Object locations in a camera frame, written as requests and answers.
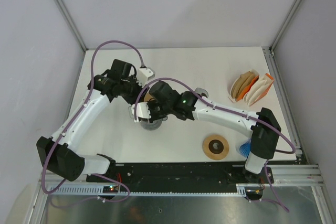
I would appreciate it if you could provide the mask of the brown paper coffee filter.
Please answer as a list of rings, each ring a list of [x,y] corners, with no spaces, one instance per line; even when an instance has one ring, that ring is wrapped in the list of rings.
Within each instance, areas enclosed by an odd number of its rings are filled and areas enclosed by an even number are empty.
[[[147,92],[143,98],[143,102],[149,102],[149,101],[154,101],[154,100],[155,98],[152,95],[150,95],[149,92]]]

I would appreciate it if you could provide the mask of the glass server with handle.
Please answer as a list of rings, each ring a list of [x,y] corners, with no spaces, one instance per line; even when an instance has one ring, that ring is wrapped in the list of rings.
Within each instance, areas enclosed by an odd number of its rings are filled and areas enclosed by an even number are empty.
[[[131,107],[132,105],[128,107],[128,110],[129,110],[130,117],[133,119],[133,116],[131,113]],[[167,119],[168,119],[167,116],[161,119],[154,119],[154,116],[151,115],[150,119],[148,120],[141,119],[140,122],[135,122],[135,123],[139,124],[145,130],[154,131],[154,130],[157,130],[162,125],[162,123],[166,121]]]

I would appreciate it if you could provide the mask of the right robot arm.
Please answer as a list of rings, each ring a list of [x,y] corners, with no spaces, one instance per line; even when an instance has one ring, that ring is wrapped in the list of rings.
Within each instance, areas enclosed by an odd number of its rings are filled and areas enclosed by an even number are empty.
[[[229,152],[226,140],[219,136],[210,136],[207,125],[211,123],[236,131],[250,140],[250,151],[242,169],[243,179],[254,183],[261,177],[261,170],[269,159],[274,157],[281,128],[271,110],[262,108],[259,112],[243,111],[214,103],[208,98],[207,91],[188,88],[183,93],[172,89],[168,83],[160,80],[148,91],[151,96],[146,105],[149,110],[149,122],[166,119],[169,115],[182,121],[196,122],[196,126],[188,125],[183,134],[183,128],[177,129],[178,140],[203,143],[203,151],[213,160],[223,159]]]

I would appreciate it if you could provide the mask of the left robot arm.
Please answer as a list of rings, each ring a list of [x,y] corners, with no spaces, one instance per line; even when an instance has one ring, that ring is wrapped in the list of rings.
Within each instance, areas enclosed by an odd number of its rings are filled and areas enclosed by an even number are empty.
[[[145,84],[155,76],[148,67],[131,74],[133,64],[114,60],[110,69],[94,76],[85,98],[65,123],[49,138],[40,137],[37,150],[44,169],[65,180],[74,181],[81,175],[98,174],[105,182],[115,178],[114,160],[103,154],[79,155],[80,143],[97,116],[117,97],[129,105],[136,102]]]

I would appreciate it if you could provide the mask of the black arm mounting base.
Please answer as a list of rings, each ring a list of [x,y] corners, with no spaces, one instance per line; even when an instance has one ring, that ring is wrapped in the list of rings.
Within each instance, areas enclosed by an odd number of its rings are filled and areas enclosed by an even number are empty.
[[[210,185],[232,188],[238,184],[274,183],[270,167],[255,175],[245,170],[244,162],[191,163],[117,163],[113,162],[102,175],[87,176],[86,181],[104,183],[107,178],[121,181],[128,188],[195,189]]]

